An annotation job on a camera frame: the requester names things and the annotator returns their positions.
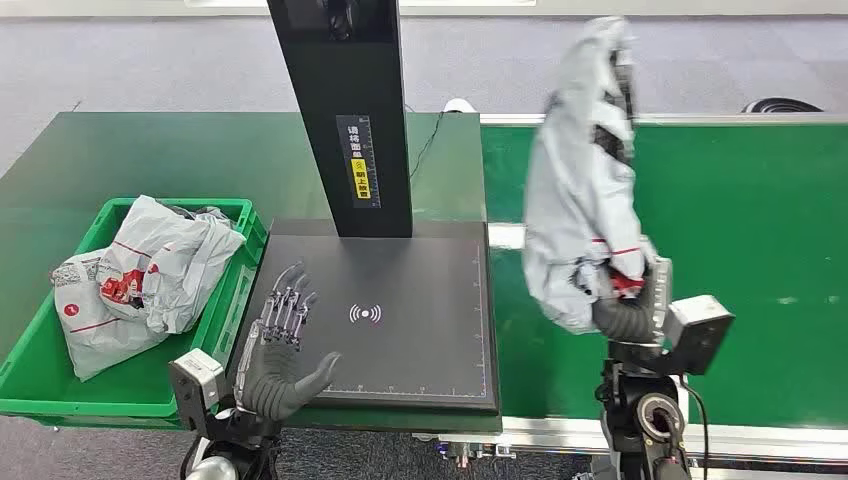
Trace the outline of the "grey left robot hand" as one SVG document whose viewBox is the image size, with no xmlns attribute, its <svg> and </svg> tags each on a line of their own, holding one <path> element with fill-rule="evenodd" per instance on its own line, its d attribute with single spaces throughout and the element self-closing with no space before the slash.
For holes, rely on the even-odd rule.
<svg viewBox="0 0 848 480">
<path fill-rule="evenodd" d="M 239 409 L 283 421 L 330 386 L 339 352 L 326 354 L 309 374 L 297 375 L 305 325 L 317 300 L 301 262 L 287 266 L 249 324 L 233 380 Z"/>
</svg>

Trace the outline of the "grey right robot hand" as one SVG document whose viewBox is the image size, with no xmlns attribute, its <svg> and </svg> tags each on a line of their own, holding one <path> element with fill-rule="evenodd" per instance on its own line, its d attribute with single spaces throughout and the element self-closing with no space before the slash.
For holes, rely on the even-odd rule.
<svg viewBox="0 0 848 480">
<path fill-rule="evenodd" d="M 599 298 L 592 304 L 592 323 L 608 339 L 634 344 L 660 344 L 664 339 L 673 263 L 657 256 L 646 266 L 645 284 L 635 298 Z"/>
</svg>

